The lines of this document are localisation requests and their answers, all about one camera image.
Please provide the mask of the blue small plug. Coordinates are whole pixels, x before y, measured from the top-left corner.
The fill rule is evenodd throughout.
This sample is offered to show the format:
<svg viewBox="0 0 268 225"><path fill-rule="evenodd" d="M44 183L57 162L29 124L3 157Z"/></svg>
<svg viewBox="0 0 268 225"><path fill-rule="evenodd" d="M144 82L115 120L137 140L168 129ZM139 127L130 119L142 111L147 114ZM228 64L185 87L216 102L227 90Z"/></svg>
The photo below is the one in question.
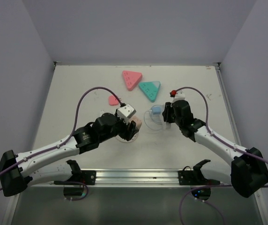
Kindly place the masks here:
<svg viewBox="0 0 268 225"><path fill-rule="evenodd" d="M151 113L153 115L160 115L162 113L162 106L161 105L155 105L151 107Z"/></svg>

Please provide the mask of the teal triangular socket adapter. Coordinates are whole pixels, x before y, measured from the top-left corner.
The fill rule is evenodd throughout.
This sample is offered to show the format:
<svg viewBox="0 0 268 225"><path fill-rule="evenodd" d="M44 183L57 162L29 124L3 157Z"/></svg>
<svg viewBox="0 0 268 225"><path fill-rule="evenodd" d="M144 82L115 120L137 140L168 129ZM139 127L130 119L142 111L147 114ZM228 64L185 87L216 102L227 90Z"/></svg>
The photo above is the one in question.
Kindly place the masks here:
<svg viewBox="0 0 268 225"><path fill-rule="evenodd" d="M161 83L159 81L140 82L138 86L150 102L154 103L156 101L161 87Z"/></svg>

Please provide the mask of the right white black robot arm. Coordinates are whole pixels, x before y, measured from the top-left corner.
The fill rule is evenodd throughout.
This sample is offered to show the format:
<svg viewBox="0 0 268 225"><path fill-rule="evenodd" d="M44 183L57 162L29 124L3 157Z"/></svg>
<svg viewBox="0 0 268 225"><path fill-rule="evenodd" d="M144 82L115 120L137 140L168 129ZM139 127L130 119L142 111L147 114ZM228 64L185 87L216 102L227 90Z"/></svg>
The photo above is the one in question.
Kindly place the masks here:
<svg viewBox="0 0 268 225"><path fill-rule="evenodd" d="M210 160L204 159L189 171L182 169L178 172L181 185L217 185L222 182L233 186L241 196L249 197L268 183L268 169L261 152L257 148L237 146L209 132L206 123L193 116L187 101L166 102L162 116L165 123L175 123L183 136L208 148L227 164L210 165Z"/></svg>

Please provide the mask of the pink triangular socket adapter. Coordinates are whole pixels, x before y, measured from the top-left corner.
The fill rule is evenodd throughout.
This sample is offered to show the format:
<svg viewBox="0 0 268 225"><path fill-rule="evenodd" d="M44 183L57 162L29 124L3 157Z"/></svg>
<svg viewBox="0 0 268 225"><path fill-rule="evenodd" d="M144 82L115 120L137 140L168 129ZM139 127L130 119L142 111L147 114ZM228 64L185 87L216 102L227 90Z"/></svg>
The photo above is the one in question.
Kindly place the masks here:
<svg viewBox="0 0 268 225"><path fill-rule="evenodd" d="M142 80L142 73L124 70L122 71L122 77L124 79L127 90L132 91Z"/></svg>

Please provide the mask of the white triangular adapter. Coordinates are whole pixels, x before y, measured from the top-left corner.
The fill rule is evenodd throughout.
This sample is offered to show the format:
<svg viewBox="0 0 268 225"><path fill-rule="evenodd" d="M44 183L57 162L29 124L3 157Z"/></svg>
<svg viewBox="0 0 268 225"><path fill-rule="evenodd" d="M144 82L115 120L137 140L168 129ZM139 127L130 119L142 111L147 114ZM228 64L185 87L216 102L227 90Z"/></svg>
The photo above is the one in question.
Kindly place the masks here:
<svg viewBox="0 0 268 225"><path fill-rule="evenodd" d="M165 129L169 129L171 127L171 123L170 123L171 104L170 103L165 103L164 111L162 115L163 115L163 120L165 122Z"/></svg>

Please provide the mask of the pink plug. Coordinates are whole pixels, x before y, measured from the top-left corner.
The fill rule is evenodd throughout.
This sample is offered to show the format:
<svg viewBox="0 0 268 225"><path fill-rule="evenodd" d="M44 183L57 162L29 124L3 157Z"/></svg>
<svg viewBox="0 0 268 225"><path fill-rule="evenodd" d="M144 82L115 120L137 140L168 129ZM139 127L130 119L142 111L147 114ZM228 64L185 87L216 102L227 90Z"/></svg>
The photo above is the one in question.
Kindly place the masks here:
<svg viewBox="0 0 268 225"><path fill-rule="evenodd" d="M119 105L119 101L120 99L119 98L116 98L114 95L110 95L108 97L108 103L110 106L117 106Z"/></svg>

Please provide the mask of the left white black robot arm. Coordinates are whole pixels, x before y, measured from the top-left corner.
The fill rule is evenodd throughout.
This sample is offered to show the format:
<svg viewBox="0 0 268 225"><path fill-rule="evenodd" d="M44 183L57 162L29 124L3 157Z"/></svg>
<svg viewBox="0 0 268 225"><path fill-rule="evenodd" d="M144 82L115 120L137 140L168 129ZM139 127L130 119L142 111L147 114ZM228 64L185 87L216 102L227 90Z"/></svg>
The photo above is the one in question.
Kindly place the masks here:
<svg viewBox="0 0 268 225"><path fill-rule="evenodd" d="M45 148L19 154L9 150L0 160L3 195L14 196L27 187L47 182L56 185L84 185L84 174L77 162L70 157L94 150L116 136L130 141L140 128L141 123L136 122L134 117L125 121L116 114L104 113L94 122L76 129L66 139Z"/></svg>

